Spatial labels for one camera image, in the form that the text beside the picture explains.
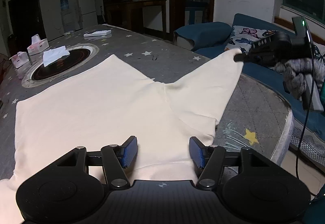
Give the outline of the gloved right hand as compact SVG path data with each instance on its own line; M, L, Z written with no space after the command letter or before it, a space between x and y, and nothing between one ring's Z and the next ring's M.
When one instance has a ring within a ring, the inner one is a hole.
M274 70L283 75L283 83L287 91L299 99L306 92L306 75L312 73L312 60L310 58L289 60L286 63L278 62Z

